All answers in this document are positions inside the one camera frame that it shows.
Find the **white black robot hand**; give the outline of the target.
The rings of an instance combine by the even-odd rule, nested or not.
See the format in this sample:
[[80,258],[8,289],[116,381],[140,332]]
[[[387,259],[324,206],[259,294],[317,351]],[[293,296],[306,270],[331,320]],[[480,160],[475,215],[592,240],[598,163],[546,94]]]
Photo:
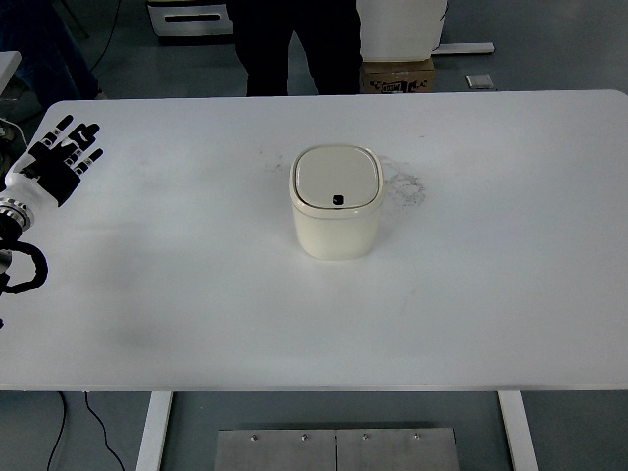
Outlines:
[[103,155],[97,148],[74,168],[81,156],[81,151],[89,148],[100,131],[98,124],[79,124],[63,141],[53,145],[63,131],[74,120],[67,115],[55,127],[40,139],[13,166],[6,176],[6,190],[9,195],[23,203],[56,204],[62,206],[73,194],[80,183],[77,173],[85,173],[96,160]]

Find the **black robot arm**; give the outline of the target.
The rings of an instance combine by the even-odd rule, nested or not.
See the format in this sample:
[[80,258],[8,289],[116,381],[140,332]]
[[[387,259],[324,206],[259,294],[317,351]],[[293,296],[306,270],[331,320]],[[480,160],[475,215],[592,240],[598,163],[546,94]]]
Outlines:
[[[100,126],[63,118],[52,131],[33,142],[5,176],[1,192],[1,291],[20,294],[41,287],[48,275],[43,252],[20,237],[38,216],[66,203],[81,182],[82,175],[103,155],[95,146]],[[34,275],[10,285],[7,273],[13,255],[30,257]]]

